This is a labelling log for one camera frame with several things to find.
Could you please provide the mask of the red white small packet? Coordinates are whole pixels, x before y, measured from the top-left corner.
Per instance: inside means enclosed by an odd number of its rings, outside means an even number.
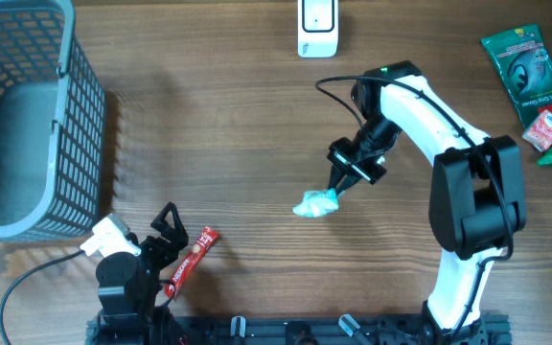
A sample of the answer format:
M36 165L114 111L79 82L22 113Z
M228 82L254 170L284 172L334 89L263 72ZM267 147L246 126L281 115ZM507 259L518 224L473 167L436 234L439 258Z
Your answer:
M548 150L552 146L552 112L541 112L525 129L522 138L540 152Z

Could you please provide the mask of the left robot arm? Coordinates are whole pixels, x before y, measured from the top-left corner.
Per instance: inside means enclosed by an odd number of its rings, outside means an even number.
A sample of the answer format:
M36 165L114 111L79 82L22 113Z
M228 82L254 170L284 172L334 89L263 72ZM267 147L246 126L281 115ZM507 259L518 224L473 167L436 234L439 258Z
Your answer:
M174 263L189 242L188 234L172 202L166 204L150 226L158 237L139 243L141 253L114 253L96 268L102 309L87 323L89 345L181 345L187 335L175 321L169 303L155 303L166 281L160 272Z

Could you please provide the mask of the pale teal tissue packet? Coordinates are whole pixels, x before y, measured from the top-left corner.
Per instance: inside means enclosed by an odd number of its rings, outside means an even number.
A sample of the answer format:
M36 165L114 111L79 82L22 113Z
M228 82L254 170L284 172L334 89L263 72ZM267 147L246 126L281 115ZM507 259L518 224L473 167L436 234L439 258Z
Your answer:
M304 192L302 201L292 208L292 212L300 217L320 218L339 209L338 196L335 189Z

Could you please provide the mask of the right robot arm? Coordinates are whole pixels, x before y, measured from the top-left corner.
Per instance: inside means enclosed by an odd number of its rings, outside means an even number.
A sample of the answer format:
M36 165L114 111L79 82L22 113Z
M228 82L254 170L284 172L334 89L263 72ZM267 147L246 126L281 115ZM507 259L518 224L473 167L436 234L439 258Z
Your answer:
M358 181L378 182L381 158L407 135L431 164L428 218L442 248L434 290L425 300L419 344L456 344L484 334L479 301L494 264L514 254L526 222L518 145L492 137L459 117L405 60L352 76L359 130L334 141L327 195L342 196Z

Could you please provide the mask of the green 3M gloves packet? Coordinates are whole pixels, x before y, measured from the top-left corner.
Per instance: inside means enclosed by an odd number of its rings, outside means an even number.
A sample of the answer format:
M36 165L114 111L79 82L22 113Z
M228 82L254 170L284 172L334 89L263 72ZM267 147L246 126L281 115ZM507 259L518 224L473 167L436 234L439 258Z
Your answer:
M552 58L541 30L528 24L481 39L522 125L544 111L552 113Z

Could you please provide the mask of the red Nescafe stick sachet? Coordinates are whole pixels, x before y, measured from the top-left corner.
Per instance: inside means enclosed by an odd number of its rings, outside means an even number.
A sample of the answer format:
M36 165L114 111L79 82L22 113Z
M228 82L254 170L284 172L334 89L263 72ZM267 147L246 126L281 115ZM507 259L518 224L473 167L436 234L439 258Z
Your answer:
M219 232L209 226L206 226L198 239L192 245L183 261L175 270L173 276L165 287L165 294L168 298L175 298L190 273L206 255L207 251L219 239Z

